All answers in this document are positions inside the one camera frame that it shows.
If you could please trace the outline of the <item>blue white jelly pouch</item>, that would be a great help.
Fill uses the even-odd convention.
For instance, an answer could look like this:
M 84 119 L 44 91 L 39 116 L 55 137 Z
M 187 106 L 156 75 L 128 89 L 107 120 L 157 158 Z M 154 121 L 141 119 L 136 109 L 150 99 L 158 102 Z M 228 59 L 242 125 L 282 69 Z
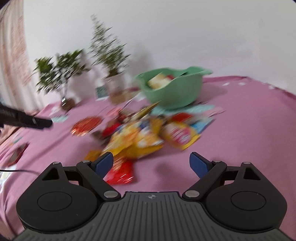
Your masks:
M 215 118 L 206 117 L 198 120 L 197 122 L 190 125 L 196 133 L 201 134 L 213 121 Z

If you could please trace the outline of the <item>plant in white cup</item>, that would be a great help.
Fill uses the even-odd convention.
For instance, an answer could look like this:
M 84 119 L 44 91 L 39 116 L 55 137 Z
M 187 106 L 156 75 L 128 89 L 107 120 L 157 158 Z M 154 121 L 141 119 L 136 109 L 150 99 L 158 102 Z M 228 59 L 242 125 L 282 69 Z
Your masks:
M 125 45 L 110 32 L 110 27 L 107 27 L 96 15 L 92 15 L 91 20 L 93 36 L 89 50 L 93 65 L 99 65 L 106 71 L 107 76 L 102 82 L 109 100 L 113 104 L 120 104 L 126 100 L 124 68 L 129 54 L 125 53 Z

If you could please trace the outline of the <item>beige gold long sachet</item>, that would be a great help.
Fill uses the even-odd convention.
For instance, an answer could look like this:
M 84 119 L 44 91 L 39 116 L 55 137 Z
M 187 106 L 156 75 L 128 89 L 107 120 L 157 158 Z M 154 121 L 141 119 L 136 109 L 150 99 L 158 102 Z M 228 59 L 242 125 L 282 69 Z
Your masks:
M 158 75 L 150 79 L 147 82 L 147 85 L 152 89 L 160 89 L 168 85 L 170 81 L 171 79 L 167 75 L 159 73 Z

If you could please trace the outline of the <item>plant in glass vase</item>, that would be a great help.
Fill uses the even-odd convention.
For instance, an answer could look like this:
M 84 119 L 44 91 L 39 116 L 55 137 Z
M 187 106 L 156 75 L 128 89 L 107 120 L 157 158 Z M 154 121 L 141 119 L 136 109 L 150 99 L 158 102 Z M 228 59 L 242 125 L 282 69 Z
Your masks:
M 84 51 L 75 50 L 55 57 L 42 57 L 35 60 L 34 74 L 39 77 L 36 83 L 37 92 L 48 94 L 56 92 L 61 98 L 60 107 L 68 112 L 75 106 L 73 98 L 68 97 L 69 80 L 89 71 L 81 59 Z

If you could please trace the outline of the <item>yellow cracker snack bag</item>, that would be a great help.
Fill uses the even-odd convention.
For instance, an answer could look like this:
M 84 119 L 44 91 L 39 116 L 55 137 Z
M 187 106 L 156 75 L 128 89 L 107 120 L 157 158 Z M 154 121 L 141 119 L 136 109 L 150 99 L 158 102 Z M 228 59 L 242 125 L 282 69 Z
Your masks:
M 111 136 L 102 154 L 110 152 L 114 157 L 140 159 L 164 146 L 160 132 L 164 125 L 162 118 L 144 118 L 120 126 Z

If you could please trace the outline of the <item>red gold round coaster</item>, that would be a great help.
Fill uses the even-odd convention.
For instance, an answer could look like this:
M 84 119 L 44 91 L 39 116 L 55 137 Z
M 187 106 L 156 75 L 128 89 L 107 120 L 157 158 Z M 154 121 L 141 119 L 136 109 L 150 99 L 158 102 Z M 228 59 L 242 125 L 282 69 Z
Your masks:
M 71 134 L 74 136 L 84 136 L 100 125 L 102 121 L 103 118 L 100 116 L 90 116 L 84 118 L 74 124 L 74 126 L 71 128 Z

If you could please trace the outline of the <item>digital clock thermometer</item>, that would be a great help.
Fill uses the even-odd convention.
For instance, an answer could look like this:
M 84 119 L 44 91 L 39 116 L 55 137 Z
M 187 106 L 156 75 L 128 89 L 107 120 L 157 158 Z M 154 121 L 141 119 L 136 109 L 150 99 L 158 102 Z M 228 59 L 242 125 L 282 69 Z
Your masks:
M 108 98 L 107 88 L 105 86 L 99 86 L 95 89 L 96 100 Z

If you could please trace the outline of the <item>gold red stick sachet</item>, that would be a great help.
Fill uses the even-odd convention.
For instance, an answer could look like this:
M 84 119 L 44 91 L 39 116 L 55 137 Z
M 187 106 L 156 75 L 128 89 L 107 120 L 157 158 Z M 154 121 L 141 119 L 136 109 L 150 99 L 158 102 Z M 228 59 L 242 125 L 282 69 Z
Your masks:
M 144 116 L 146 116 L 147 114 L 149 114 L 160 102 L 155 102 L 145 108 L 143 108 L 142 110 L 140 110 L 139 112 L 137 112 L 136 114 L 134 114 L 131 118 L 130 121 L 138 121 L 141 118 L 143 118 Z

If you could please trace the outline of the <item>yellow red jelly packet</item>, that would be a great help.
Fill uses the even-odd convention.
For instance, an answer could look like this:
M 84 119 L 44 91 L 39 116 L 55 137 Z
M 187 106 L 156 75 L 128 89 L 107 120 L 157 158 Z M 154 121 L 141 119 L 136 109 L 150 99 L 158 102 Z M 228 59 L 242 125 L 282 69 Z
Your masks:
M 171 121 L 162 128 L 161 137 L 173 147 L 185 150 L 200 138 L 200 134 L 185 123 Z

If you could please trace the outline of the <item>green plastic bowl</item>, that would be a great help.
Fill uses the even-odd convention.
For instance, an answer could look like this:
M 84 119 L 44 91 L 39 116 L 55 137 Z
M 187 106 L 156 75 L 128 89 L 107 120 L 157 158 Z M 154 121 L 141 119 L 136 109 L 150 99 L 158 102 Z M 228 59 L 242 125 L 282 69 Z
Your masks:
M 148 81 L 158 74 L 172 75 L 174 79 L 161 88 L 152 89 Z M 159 68 L 140 73 L 135 77 L 142 93 L 150 103 L 158 103 L 164 109 L 183 108 L 194 102 L 201 93 L 203 76 L 213 71 L 191 66 L 187 69 Z

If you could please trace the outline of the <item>red long snack bar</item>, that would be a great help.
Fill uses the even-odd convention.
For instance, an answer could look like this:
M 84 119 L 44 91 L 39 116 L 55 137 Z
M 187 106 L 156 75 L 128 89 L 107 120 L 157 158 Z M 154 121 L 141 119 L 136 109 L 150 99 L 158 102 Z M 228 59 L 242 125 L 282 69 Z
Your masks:
M 132 182 L 133 178 L 133 160 L 121 158 L 114 161 L 105 181 L 110 185 L 121 185 Z

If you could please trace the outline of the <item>small pink wrapper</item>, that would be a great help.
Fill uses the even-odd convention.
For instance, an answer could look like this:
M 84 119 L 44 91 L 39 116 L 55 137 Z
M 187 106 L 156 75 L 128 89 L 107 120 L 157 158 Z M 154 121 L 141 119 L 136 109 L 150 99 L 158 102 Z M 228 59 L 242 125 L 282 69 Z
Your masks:
M 223 108 L 221 108 L 221 107 L 215 107 L 213 109 L 210 109 L 210 110 L 207 110 L 207 111 L 203 112 L 202 115 L 209 118 L 209 117 L 212 117 L 214 115 L 223 113 L 224 111 L 225 110 Z

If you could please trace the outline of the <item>pink patterned tablecloth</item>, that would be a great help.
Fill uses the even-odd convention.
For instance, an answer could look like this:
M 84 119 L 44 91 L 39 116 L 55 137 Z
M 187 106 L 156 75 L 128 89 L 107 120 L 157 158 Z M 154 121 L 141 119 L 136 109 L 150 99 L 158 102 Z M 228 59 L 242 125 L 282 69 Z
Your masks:
M 295 238 L 295 98 L 268 84 L 230 76 L 205 79 L 200 100 L 225 111 L 215 116 L 188 149 L 181 151 L 166 144 L 161 150 L 136 161 L 133 181 L 118 185 L 116 189 L 120 193 L 184 192 L 197 181 L 189 166 L 191 152 L 230 166 L 251 162 L 285 197 L 287 214 L 281 230 Z M 28 144 L 11 172 L 1 175 L 3 236 L 13 238 L 22 232 L 16 201 L 37 174 L 56 161 L 74 166 L 91 150 L 100 148 L 90 134 L 72 135 L 73 125 L 98 115 L 103 118 L 98 127 L 102 130 L 114 110 L 108 100 L 86 99 L 69 111 L 65 121 L 42 131 L 22 129 L 16 138 L 1 145 L 1 168 L 6 168 L 14 150 Z

